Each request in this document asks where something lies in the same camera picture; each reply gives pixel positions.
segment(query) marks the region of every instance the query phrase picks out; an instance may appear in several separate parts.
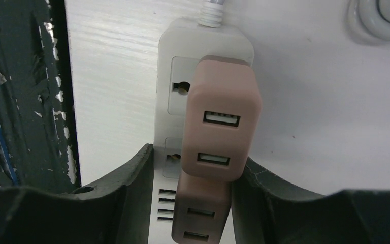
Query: wood grain texture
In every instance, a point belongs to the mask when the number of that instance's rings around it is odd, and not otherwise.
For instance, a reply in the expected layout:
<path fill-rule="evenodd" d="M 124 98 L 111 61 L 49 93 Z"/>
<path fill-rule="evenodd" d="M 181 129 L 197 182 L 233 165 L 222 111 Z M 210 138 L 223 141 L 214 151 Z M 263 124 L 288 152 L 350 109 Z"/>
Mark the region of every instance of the wood grain texture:
<path fill-rule="evenodd" d="M 83 182 L 153 140 L 157 45 L 201 0 L 67 0 Z M 264 110 L 250 156 L 328 194 L 390 189 L 390 44 L 356 43 L 348 1 L 227 0 L 255 48 Z"/>

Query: electrical outlet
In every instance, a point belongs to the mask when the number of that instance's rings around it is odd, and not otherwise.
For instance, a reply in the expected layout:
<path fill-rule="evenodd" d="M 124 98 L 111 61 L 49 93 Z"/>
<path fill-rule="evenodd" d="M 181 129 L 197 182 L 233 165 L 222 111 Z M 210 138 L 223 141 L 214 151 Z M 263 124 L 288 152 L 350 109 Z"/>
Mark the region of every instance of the electrical outlet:
<path fill-rule="evenodd" d="M 187 94 L 199 60 L 188 57 L 174 57 L 171 62 L 170 95 L 168 113 L 171 115 L 186 114 Z"/>
<path fill-rule="evenodd" d="M 186 114 L 187 92 L 199 61 L 208 55 L 234 58 L 252 65 L 254 50 L 235 27 L 208 28 L 196 19 L 177 19 L 159 41 L 154 129 L 154 181 L 149 243 L 170 244 L 171 220 L 164 215 L 172 203 L 159 198 L 160 189 L 177 189 L 181 172 L 178 155 Z M 221 243 L 235 243 L 232 218 L 228 219 Z"/>

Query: screw hole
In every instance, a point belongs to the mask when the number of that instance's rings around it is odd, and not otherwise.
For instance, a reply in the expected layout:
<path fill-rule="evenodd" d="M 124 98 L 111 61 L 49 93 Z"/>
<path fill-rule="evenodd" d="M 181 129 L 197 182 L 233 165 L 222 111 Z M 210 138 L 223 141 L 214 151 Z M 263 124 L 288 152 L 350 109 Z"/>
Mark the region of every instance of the screw hole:
<path fill-rule="evenodd" d="M 187 95 L 190 89 L 190 84 L 186 81 L 173 84 L 173 90 L 177 91 L 181 95 Z"/>
<path fill-rule="evenodd" d="M 91 192 L 95 190 L 95 188 L 93 187 L 80 187 L 78 189 L 76 189 L 73 194 L 81 194 L 81 193 L 86 193 L 86 192 Z"/>

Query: plug adapter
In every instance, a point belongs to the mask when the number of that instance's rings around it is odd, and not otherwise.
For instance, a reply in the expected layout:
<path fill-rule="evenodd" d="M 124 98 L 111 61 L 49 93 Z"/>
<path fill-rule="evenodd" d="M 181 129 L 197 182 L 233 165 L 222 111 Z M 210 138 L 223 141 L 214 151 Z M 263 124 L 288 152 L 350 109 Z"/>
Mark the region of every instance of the plug adapter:
<path fill-rule="evenodd" d="M 255 74 L 242 60 L 207 56 L 192 82 L 182 169 L 196 177 L 234 181 L 243 173 L 262 110 Z"/>
<path fill-rule="evenodd" d="M 231 183 L 181 172 L 171 236 L 178 244 L 219 244 L 231 208 Z"/>
<path fill-rule="evenodd" d="M 154 181 L 152 193 L 151 225 L 149 243 L 171 243 L 171 219 L 161 214 L 171 204 L 162 204 L 158 198 L 161 189 L 175 190 L 181 170 L 177 160 L 169 156 L 181 154 L 181 140 L 186 114 L 186 100 L 193 74 L 200 60 L 207 55 L 235 58 L 251 65 L 254 57 L 250 41 L 235 27 L 222 25 L 220 28 L 200 26 L 197 19 L 181 18 L 170 24 L 159 41 L 156 108 L 154 128 Z M 158 221 L 168 217 L 167 221 Z M 232 225 L 226 230 L 232 232 Z M 222 238 L 231 243 L 234 237 Z"/>

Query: cable strain relief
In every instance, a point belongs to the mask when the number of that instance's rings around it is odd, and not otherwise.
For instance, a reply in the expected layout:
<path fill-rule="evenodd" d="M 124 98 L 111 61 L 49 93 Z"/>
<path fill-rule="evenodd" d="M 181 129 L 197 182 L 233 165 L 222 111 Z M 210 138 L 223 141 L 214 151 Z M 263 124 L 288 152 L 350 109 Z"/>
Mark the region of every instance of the cable strain relief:
<path fill-rule="evenodd" d="M 201 15 L 198 24 L 212 28 L 219 28 L 222 25 L 223 5 L 211 2 L 203 2 Z"/>

